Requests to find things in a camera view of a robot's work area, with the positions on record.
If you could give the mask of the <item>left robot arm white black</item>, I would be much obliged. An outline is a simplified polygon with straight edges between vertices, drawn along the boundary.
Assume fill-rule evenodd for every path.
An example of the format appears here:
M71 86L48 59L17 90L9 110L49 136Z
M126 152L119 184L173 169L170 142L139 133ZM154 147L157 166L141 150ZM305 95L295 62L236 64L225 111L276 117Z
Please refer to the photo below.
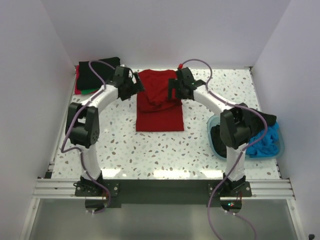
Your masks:
M139 74L129 67L117 66L114 74L103 78L91 67L90 70L101 80L102 85L92 96L81 103L72 102L68 106L65 138L61 152L78 151L82 174L75 183L77 190L90 196L111 197L103 183L102 170L98 163L96 143L100 136L99 115L117 99L122 101L144 91Z

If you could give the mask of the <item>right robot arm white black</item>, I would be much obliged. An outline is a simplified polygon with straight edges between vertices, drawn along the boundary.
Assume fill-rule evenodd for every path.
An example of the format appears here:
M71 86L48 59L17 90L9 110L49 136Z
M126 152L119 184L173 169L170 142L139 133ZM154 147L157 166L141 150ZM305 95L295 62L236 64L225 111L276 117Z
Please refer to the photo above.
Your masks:
M204 105L220 119L220 138L226 146L226 170L223 179L210 193L214 197L218 192L224 192L233 197L246 182L245 153L252 138L252 116L261 119L263 127L268 130L263 116L247 107L246 104L235 104L226 98L210 91L209 83L203 80L195 80L188 67L180 65L176 78L168 80L168 98L172 95L180 100L193 100Z

